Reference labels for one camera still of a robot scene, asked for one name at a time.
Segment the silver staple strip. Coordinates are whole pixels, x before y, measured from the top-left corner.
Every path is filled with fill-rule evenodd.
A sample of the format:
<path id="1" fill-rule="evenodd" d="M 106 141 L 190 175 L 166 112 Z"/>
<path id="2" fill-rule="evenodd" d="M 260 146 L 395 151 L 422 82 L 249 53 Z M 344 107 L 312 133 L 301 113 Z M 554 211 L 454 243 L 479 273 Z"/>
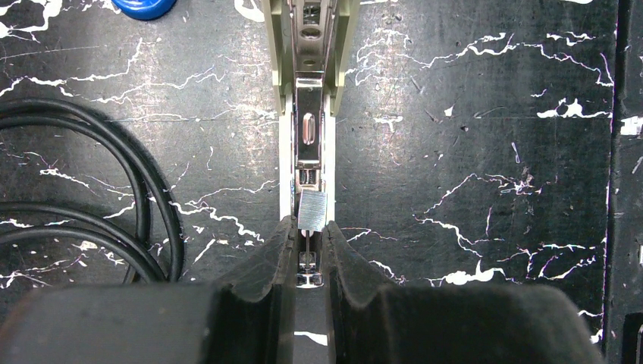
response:
<path id="1" fill-rule="evenodd" d="M 297 214 L 301 231 L 322 232 L 326 225 L 327 195 L 317 190 L 302 190 Z"/>

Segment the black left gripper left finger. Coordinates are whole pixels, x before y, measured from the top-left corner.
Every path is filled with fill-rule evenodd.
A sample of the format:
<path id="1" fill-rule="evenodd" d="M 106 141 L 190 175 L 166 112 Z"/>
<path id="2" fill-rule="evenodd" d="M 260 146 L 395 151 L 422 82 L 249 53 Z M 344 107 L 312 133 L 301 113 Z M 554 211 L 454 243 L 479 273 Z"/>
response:
<path id="1" fill-rule="evenodd" d="M 290 363 L 296 220 L 219 279 L 69 286 L 23 299 L 1 329 L 3 363 Z"/>

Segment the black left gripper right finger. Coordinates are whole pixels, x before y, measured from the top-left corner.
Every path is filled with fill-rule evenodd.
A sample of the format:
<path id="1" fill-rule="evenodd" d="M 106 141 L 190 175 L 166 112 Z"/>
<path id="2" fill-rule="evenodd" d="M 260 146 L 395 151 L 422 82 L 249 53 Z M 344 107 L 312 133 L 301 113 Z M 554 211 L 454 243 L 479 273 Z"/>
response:
<path id="1" fill-rule="evenodd" d="M 322 238 L 332 363 L 601 363 L 576 306 L 544 285 L 401 286 L 336 223 Z"/>

